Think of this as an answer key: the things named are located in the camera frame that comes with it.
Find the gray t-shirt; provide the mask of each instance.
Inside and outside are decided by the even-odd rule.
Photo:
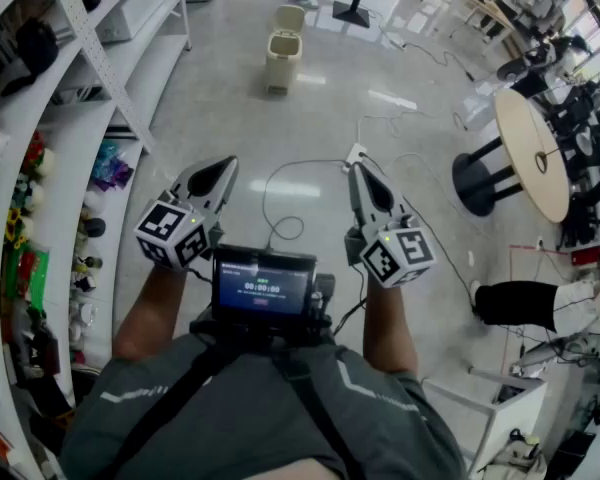
[[[60,464],[67,478],[94,478],[111,463],[133,426],[205,348],[187,335],[159,356],[110,361],[65,438]],[[367,478],[466,478],[455,439],[413,375],[378,372],[335,345],[295,354],[309,365],[322,403]],[[347,478],[343,461],[271,359],[243,354],[205,383],[116,478],[237,480],[306,458]]]

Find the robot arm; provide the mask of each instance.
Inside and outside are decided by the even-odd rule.
[[[349,196],[356,220],[345,235],[349,265],[362,262],[384,288],[413,281],[435,265],[428,231],[415,227],[406,199],[380,169],[353,164]]]
[[[224,234],[220,212],[237,176],[235,156],[185,169],[170,189],[149,202],[133,230],[143,254],[175,271],[186,270],[198,256],[209,259]]]

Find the white shoe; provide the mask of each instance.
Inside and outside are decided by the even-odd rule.
[[[480,286],[482,285],[477,279],[471,281],[471,284],[469,285],[469,295],[471,295],[471,305],[473,307],[476,306],[476,293],[478,292],[478,288],[480,288]]]
[[[304,7],[308,10],[320,9],[320,4],[317,0],[293,0],[294,3],[297,3],[300,7]]]

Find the shelving unit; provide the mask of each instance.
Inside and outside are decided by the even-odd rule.
[[[0,0],[0,15],[14,0]],[[151,150],[154,139],[145,123],[152,116],[182,48],[189,44],[184,0],[164,0],[133,40],[106,45],[98,41],[95,26],[121,0],[102,0],[87,14],[81,0],[56,0],[45,19],[56,30],[69,28],[72,37],[61,44],[57,59],[33,85],[7,98],[0,97],[0,131],[10,136],[0,163],[0,270],[5,220],[13,188],[30,139],[40,129],[47,147],[55,154],[54,169],[41,180],[44,204],[33,214],[33,240],[49,249],[50,262],[45,284],[44,306],[47,324],[58,342],[60,373],[58,386],[69,403],[74,403],[68,341],[68,304],[73,246],[84,192],[93,161],[112,118],[126,125],[136,140],[123,140],[124,160],[136,168],[143,149]],[[185,34],[156,36],[169,14],[180,4]],[[0,92],[18,76],[28,75],[21,61],[8,66],[0,76]],[[149,77],[150,86],[140,77]],[[101,101],[71,105],[50,104],[57,90],[103,86]],[[102,217],[105,234],[91,239],[89,247],[103,258],[96,272],[98,287],[87,299],[99,313],[86,333],[84,352],[88,363],[102,367],[111,355],[113,292],[120,235],[133,177],[123,190],[105,193]],[[12,447],[8,455],[12,472],[27,479],[41,480],[27,437],[20,424],[3,356],[0,322],[0,433]],[[57,464],[51,461],[57,471]]]

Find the trash bin lid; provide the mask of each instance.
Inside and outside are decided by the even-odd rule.
[[[273,18],[273,26],[280,32],[299,34],[304,26],[304,9],[297,5],[281,5]]]

